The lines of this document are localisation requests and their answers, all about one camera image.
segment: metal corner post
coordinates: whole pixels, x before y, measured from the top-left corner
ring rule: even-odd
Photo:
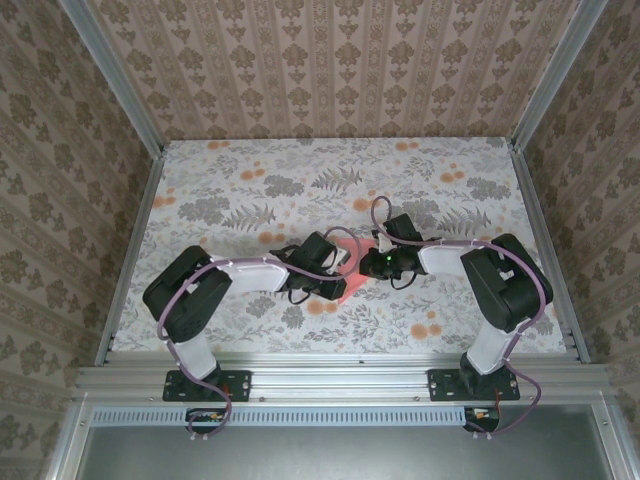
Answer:
[[[98,353],[96,354],[95,365],[104,364],[112,336],[118,328],[120,316],[122,315],[122,310],[124,308],[124,302],[127,297],[127,290],[129,289],[129,283],[131,282],[133,270],[136,265],[136,259],[140,253],[140,246],[142,245],[142,239],[144,238],[144,231],[147,227],[147,220],[151,213],[153,199],[156,195],[156,189],[158,188],[160,177],[162,176],[163,165],[164,157],[154,160],[151,165],[151,171],[149,172],[149,178],[147,179],[147,186],[144,189],[136,222],[134,223],[133,230],[131,231],[129,247],[127,248],[127,253],[122,263],[120,277],[118,278],[118,283],[116,285],[115,292],[113,293],[113,300],[111,301],[107,321],[102,332],[102,339],[100,340],[100,346],[98,348]]]
[[[571,329],[576,349],[580,356],[580,361],[583,363],[589,363],[591,359],[587,350],[587,344],[582,336],[582,331],[578,324],[578,318],[576,317],[576,312],[573,309],[571,297],[569,296],[569,290],[567,289],[567,284],[562,276],[560,263],[558,262],[558,257],[556,256],[556,252],[553,248],[551,235],[547,229],[547,224],[542,213],[542,207],[538,201],[524,154],[520,149],[516,149],[511,152],[511,157],[513,160],[513,167],[516,171],[516,176],[518,177],[518,183],[520,184],[522,198],[527,209],[527,215],[531,222],[533,236],[536,240],[536,244],[538,245],[542,268],[548,275],[549,281],[551,282],[555,292],[553,303],[558,310],[558,314],[565,322],[567,322],[567,325]]]
[[[87,0],[60,0],[60,3],[109,83],[118,103],[138,132],[149,155],[152,159],[159,158],[163,145],[162,133],[158,131],[144,103],[138,97],[125,69],[91,13]]]
[[[606,5],[606,0],[582,0],[578,5],[513,133],[516,147],[524,151]]]

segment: gray panel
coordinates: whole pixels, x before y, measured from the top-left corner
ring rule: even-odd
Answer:
[[[515,414],[516,409],[507,409]],[[610,474],[590,407],[541,407],[490,441],[460,427],[92,429],[81,479],[597,479]]]

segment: white ventilation strip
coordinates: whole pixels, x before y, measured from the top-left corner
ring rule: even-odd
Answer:
[[[97,407],[92,427],[186,426],[186,407]],[[229,426],[457,426],[463,407],[234,407]],[[194,422],[194,426],[212,425]]]

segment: fern leaf pattern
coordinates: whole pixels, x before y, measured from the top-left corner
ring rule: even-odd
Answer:
[[[224,219],[222,226],[236,230],[256,231],[262,225],[270,224],[272,220],[276,220],[276,216],[273,214],[273,208],[270,209],[268,205],[265,204],[264,208],[255,204],[242,205]]]
[[[342,167],[338,167],[337,169],[326,169],[313,181],[311,186],[336,192],[342,190],[342,193],[345,193],[350,185],[357,185],[361,181],[362,177],[359,170],[354,170],[351,167],[347,171]]]

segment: patterned wallpaper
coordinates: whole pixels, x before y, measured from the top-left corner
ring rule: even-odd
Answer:
[[[609,2],[525,153],[590,351],[640,440],[640,2]]]
[[[148,168],[56,2],[0,2],[0,478],[37,478],[51,454]]]
[[[89,0],[172,139],[510,136],[577,0]]]

